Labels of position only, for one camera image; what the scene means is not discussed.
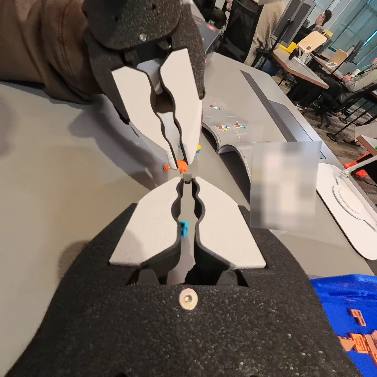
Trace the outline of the tan tablet on white stand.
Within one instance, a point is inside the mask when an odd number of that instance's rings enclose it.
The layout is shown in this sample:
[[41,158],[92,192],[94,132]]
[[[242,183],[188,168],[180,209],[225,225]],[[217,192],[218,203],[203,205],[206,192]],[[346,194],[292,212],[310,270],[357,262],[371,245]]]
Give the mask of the tan tablet on white stand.
[[319,33],[318,31],[313,31],[298,43],[298,56],[295,57],[295,60],[301,65],[305,65],[308,56],[326,41],[327,37],[325,35]]

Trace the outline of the grey desk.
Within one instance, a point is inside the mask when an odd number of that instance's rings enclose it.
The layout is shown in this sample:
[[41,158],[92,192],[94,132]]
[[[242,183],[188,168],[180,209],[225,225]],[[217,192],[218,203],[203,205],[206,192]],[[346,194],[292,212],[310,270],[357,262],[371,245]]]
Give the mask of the grey desk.
[[[249,122],[266,120],[265,140],[285,141],[256,104],[241,70],[318,139],[270,76],[222,55],[214,54],[206,67],[206,94]],[[85,244],[149,190],[179,176],[177,170],[163,171],[129,128],[124,136],[113,133],[120,123],[107,98],[79,106],[1,83],[1,376],[29,345]],[[238,154],[217,155],[215,141],[204,131],[190,173],[248,208],[250,186]],[[376,261],[355,252],[318,196],[309,235],[273,233],[308,275],[376,276]]]

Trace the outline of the group of brown toy plates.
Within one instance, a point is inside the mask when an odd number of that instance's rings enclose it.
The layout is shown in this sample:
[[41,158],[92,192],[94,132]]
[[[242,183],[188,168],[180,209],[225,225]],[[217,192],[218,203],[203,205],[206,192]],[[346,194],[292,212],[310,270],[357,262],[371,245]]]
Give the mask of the group of brown toy plates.
[[[361,327],[367,327],[363,314],[358,309],[349,309],[350,316],[355,319]],[[348,337],[338,336],[338,339],[346,352],[352,350],[359,354],[367,354],[377,367],[377,331],[376,329],[369,334],[349,333]]]

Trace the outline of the red plastic object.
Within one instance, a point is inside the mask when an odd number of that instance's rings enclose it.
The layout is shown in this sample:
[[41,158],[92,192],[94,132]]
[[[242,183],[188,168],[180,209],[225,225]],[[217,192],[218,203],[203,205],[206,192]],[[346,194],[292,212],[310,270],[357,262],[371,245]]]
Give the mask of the red plastic object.
[[[350,163],[346,163],[343,166],[344,166],[344,168],[350,168],[350,167],[353,167],[353,166],[357,165],[358,163],[361,163],[361,162],[363,162],[363,161],[365,161],[365,160],[367,160],[371,157],[373,157],[373,155],[371,153],[366,153],[363,156],[361,156],[360,158],[358,158],[357,160],[350,162]],[[361,177],[361,178],[368,176],[367,172],[365,172],[365,170],[363,170],[363,169],[357,170],[353,174],[358,176],[358,177]]]

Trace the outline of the toy set box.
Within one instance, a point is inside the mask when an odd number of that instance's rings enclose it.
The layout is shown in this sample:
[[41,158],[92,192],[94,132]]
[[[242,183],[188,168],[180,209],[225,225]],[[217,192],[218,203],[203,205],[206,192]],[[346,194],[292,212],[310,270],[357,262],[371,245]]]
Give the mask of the toy set box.
[[209,64],[214,51],[216,50],[221,31],[212,24],[207,23],[205,20],[202,20],[195,15],[193,15],[193,18],[197,24],[197,28],[202,38],[202,43],[204,45],[206,67]]

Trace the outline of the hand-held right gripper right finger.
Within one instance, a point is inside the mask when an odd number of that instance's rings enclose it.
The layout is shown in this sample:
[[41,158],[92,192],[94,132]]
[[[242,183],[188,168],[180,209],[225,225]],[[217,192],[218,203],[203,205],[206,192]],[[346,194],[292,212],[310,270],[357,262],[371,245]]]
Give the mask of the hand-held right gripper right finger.
[[196,266],[210,272],[265,268],[266,261],[238,204],[201,177],[193,178],[192,192],[197,217]]

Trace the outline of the multicoloured toy brick assembly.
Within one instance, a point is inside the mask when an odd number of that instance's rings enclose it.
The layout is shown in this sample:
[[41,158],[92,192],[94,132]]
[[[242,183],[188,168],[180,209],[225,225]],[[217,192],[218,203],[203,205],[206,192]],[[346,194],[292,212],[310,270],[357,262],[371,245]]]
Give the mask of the multicoloured toy brick assembly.
[[[178,144],[178,149],[181,150],[182,155],[184,155],[184,151],[181,148],[180,144]],[[194,158],[200,153],[200,150],[201,150],[201,146],[198,144],[196,151],[195,151],[195,154],[194,154]]]

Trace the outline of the grey monitor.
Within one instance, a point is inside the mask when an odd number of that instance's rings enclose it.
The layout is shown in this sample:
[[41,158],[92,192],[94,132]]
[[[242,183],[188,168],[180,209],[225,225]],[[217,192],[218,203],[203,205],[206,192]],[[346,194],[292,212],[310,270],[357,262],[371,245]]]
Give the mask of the grey monitor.
[[271,34],[272,40],[288,47],[315,5],[313,0],[291,0]]

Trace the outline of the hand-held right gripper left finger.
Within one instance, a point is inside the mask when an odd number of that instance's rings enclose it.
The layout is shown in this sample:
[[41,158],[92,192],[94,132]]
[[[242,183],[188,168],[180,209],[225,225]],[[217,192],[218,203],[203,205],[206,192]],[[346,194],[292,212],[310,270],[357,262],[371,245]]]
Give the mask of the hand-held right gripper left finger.
[[111,265],[152,269],[157,276],[177,266],[183,185],[181,177],[172,178],[139,200],[110,257]]

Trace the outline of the grey instruction booklet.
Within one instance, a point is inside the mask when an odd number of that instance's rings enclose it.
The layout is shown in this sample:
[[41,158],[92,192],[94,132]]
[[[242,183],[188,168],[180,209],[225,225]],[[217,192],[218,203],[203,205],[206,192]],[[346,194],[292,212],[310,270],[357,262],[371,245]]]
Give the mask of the grey instruction booklet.
[[235,153],[240,159],[240,167],[230,167],[232,173],[240,173],[251,178],[253,146],[257,143],[286,143],[286,139],[260,99],[252,104],[251,113],[243,114],[241,110],[233,110],[229,103],[219,96],[207,94],[202,101],[202,125],[216,143],[218,155]]

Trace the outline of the white desk mat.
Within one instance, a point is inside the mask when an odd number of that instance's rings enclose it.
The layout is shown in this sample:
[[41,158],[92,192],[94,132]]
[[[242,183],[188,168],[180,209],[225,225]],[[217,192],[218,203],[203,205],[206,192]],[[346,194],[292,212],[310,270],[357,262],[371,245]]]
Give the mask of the white desk mat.
[[331,164],[318,164],[317,193],[354,250],[364,259],[375,261],[377,259],[377,232],[374,232],[365,222],[352,217],[338,203],[333,194],[332,188],[336,185],[334,173],[337,168]]

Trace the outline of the wood-topped office desk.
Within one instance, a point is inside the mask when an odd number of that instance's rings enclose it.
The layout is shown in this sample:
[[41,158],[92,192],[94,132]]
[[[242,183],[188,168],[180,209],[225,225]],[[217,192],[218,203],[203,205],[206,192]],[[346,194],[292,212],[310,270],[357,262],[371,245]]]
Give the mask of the wood-topped office desk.
[[285,72],[292,74],[302,80],[310,82],[318,87],[327,89],[329,86],[317,74],[315,74],[309,67],[299,63],[297,59],[289,59],[290,53],[282,48],[275,49],[271,57],[279,64]]

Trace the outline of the black mesh office chair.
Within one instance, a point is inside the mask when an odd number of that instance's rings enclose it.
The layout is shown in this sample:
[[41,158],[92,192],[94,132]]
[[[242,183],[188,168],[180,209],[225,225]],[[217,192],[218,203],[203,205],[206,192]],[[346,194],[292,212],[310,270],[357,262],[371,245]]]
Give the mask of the black mesh office chair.
[[217,53],[244,63],[264,5],[261,1],[234,0]]

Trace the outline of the blue plastic bin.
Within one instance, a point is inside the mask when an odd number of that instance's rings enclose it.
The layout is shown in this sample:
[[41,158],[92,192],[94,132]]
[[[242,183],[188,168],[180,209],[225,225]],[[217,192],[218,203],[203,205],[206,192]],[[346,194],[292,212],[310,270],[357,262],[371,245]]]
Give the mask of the blue plastic bin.
[[[346,275],[312,279],[327,318],[337,336],[349,333],[369,334],[377,329],[377,278],[368,275]],[[348,312],[362,312],[367,327],[358,325]],[[363,376],[376,377],[377,368],[367,354],[346,352]]]

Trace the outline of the person's left forearm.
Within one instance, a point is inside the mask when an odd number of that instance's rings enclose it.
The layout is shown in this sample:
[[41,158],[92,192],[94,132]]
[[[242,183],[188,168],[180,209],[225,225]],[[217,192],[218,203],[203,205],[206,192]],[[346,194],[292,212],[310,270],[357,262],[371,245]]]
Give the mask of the person's left forearm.
[[0,79],[41,87],[56,100],[88,104],[102,94],[85,40],[84,1],[0,1]]

